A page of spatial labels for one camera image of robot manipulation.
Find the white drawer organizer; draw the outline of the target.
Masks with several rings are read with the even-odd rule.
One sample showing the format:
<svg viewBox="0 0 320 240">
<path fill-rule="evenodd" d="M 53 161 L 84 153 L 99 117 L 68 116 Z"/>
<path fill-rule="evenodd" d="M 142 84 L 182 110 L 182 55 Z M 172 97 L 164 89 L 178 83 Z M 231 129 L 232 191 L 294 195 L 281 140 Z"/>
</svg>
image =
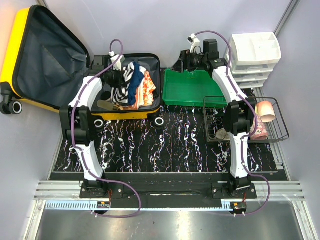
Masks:
<svg viewBox="0 0 320 240">
<path fill-rule="evenodd" d="M 233 34 L 225 59 L 231 57 L 230 72 L 241 89 L 261 88 L 282 58 L 273 32 Z"/>
</svg>

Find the speckled grey plate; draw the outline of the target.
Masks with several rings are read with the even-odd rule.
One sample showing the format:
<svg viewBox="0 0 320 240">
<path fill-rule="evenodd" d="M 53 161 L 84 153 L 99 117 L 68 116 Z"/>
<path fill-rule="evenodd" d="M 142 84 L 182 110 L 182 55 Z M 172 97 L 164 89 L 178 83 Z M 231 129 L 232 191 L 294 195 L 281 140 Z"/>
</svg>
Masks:
<svg viewBox="0 0 320 240">
<path fill-rule="evenodd" d="M 215 137 L 218 140 L 224 140 L 224 141 L 229 141 L 230 140 L 229 133 L 224 128 L 221 128 L 221 129 L 217 130 L 216 134 L 215 134 Z"/>
</svg>

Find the gold cosmetic bottle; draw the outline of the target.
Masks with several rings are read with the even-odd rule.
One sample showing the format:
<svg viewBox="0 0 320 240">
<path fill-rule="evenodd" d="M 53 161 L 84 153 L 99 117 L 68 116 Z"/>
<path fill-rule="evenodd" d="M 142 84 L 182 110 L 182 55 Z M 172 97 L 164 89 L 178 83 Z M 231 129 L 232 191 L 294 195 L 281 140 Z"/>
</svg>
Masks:
<svg viewBox="0 0 320 240">
<path fill-rule="evenodd" d="M 106 100 L 98 100 L 97 106 L 107 111 L 122 111 L 123 107 Z"/>
</svg>

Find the black round cap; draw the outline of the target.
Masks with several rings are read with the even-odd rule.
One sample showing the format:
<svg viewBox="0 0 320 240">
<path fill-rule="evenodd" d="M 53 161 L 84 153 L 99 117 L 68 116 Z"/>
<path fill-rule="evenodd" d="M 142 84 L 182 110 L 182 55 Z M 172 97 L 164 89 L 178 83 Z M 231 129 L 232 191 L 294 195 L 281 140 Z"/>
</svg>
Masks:
<svg viewBox="0 0 320 240">
<path fill-rule="evenodd" d="M 105 91 L 101 94 L 100 99 L 103 101 L 109 101 L 111 99 L 111 92 Z"/>
</svg>

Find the pink skull pattern cup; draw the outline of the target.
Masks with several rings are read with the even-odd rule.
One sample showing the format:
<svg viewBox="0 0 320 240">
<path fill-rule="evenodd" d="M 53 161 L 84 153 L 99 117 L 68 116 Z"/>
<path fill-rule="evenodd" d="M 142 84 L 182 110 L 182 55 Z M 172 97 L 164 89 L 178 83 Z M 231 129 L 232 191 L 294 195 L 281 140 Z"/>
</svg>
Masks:
<svg viewBox="0 0 320 240">
<path fill-rule="evenodd" d="M 257 129 L 254 132 L 255 126 L 256 126 L 256 122 L 254 121 L 250 128 L 250 134 L 251 134 L 250 139 L 253 141 L 266 140 L 268 138 L 268 132 L 265 124 L 262 122 L 259 116 L 257 117 Z"/>
</svg>

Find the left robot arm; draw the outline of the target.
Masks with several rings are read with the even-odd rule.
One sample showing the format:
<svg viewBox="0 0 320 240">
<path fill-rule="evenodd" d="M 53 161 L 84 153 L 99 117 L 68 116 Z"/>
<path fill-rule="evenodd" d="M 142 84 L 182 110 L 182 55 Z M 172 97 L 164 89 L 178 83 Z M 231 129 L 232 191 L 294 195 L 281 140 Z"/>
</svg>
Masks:
<svg viewBox="0 0 320 240">
<path fill-rule="evenodd" d="M 104 179 L 104 170 L 101 167 L 96 148 L 95 139 L 97 130 L 101 127 L 91 110 L 94 102 L 103 89 L 103 74 L 111 74 L 114 78 L 116 73 L 121 72 L 123 54 L 111 53 L 111 64 L 105 69 L 85 75 L 82 85 L 73 100 L 59 110 L 62 135 L 72 143 L 83 171 L 84 180 L 80 189 L 81 198 L 103 198 L 108 190 L 108 181 Z"/>
</svg>

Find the green plastic tray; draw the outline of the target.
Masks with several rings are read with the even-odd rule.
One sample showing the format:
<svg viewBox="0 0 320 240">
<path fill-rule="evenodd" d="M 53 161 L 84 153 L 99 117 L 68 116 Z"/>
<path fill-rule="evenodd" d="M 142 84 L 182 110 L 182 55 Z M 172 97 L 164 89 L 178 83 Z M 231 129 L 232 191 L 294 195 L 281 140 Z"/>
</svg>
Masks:
<svg viewBox="0 0 320 240">
<path fill-rule="evenodd" d="M 204 70 L 164 71 L 162 99 L 168 106 L 223 108 L 227 106 L 218 84 Z"/>
</svg>

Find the black white striped garment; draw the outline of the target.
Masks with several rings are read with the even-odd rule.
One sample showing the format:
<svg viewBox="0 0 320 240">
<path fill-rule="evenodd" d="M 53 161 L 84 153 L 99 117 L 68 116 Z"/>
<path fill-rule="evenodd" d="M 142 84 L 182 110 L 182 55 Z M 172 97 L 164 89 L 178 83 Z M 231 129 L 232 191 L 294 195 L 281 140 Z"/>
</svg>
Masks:
<svg viewBox="0 0 320 240">
<path fill-rule="evenodd" d="M 129 106 L 129 86 L 135 72 L 134 63 L 129 63 L 126 67 L 122 69 L 123 78 L 124 78 L 124 86 L 118 88 L 111 88 L 111 102 L 113 104 L 118 104 L 122 107 Z"/>
</svg>

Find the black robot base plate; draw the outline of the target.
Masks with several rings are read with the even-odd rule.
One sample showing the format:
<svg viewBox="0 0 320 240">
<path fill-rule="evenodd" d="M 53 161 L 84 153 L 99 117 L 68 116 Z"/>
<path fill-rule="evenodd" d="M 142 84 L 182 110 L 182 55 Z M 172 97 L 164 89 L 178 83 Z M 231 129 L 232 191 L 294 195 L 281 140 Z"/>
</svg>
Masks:
<svg viewBox="0 0 320 240">
<path fill-rule="evenodd" d="M 228 173 L 108 173 L 107 182 L 84 181 L 80 198 L 97 200 L 99 209 L 220 208 L 222 200 L 255 200 L 247 182 L 235 189 Z"/>
</svg>

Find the orange bunny pattern garment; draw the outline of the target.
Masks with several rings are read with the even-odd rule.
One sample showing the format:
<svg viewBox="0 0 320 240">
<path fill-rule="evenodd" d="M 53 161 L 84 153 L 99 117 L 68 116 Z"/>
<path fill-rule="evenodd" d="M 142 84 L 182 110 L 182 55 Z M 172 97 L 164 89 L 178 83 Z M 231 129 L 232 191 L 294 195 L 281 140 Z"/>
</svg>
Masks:
<svg viewBox="0 0 320 240">
<path fill-rule="evenodd" d="M 154 91 L 156 86 L 151 78 L 149 71 L 146 68 L 140 67 L 140 71 L 143 73 L 144 78 L 141 81 L 139 87 L 137 88 L 137 103 L 136 106 L 139 109 L 140 107 L 149 107 L 154 102 Z"/>
</svg>

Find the yellow Pikachu suitcase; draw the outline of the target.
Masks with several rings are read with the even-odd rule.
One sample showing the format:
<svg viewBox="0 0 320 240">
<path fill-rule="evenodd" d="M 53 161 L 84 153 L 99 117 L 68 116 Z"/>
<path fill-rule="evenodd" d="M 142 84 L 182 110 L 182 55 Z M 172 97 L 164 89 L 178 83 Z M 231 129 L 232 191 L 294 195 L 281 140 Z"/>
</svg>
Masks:
<svg viewBox="0 0 320 240">
<path fill-rule="evenodd" d="M 121 86 L 103 83 L 91 109 L 92 115 L 103 122 L 151 119 L 156 128 L 162 128 L 165 122 L 159 114 L 162 100 L 159 58 L 151 53 L 114 54 L 123 54 L 121 70 L 137 62 L 149 71 L 156 86 L 154 102 L 138 108 L 136 89 L 134 105 L 123 106 L 118 111 L 105 110 L 97 106 L 101 94 Z M 20 10 L 15 16 L 0 76 L 1 113 L 20 114 L 22 101 L 59 113 L 79 92 L 85 75 L 91 73 L 93 60 L 83 43 L 49 9 L 33 5 Z"/>
</svg>

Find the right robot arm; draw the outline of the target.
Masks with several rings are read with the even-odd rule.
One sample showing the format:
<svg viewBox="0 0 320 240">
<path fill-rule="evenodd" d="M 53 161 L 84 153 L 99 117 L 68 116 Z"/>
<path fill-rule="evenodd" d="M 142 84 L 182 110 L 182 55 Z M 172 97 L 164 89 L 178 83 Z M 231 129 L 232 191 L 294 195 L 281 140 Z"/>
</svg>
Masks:
<svg viewBox="0 0 320 240">
<path fill-rule="evenodd" d="M 239 198 L 251 187 L 248 173 L 248 140 L 251 127 L 257 119 L 256 102 L 249 100 L 230 73 L 230 61 L 220 58 L 216 39 L 202 42 L 203 52 L 196 48 L 200 40 L 192 34 L 188 37 L 190 49 L 180 53 L 180 71 L 207 71 L 219 86 L 227 107 L 223 117 L 223 128 L 230 140 L 231 166 L 227 182 L 227 192 L 232 198 Z"/>
</svg>

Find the navy blue garment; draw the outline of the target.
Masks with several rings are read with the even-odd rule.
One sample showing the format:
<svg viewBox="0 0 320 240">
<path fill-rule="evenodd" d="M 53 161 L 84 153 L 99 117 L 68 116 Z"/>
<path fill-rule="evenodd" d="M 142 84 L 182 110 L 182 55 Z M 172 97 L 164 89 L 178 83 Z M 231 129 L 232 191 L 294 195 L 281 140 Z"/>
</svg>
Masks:
<svg viewBox="0 0 320 240">
<path fill-rule="evenodd" d="M 128 105 L 132 106 L 136 103 L 136 90 L 140 86 L 142 80 L 145 77 L 145 69 L 141 68 L 140 64 L 137 62 L 131 63 L 133 66 L 133 74 L 130 79 L 130 84 L 128 86 Z"/>
</svg>

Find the pink marbled cup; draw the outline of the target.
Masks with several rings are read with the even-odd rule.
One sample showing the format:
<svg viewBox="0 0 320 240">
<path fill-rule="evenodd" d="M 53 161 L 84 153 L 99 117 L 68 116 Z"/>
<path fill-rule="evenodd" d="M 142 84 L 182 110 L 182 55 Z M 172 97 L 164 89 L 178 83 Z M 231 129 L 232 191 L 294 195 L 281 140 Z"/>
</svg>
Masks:
<svg viewBox="0 0 320 240">
<path fill-rule="evenodd" d="M 258 102 L 257 113 L 263 123 L 269 123 L 276 119 L 274 107 L 270 101 Z"/>
</svg>

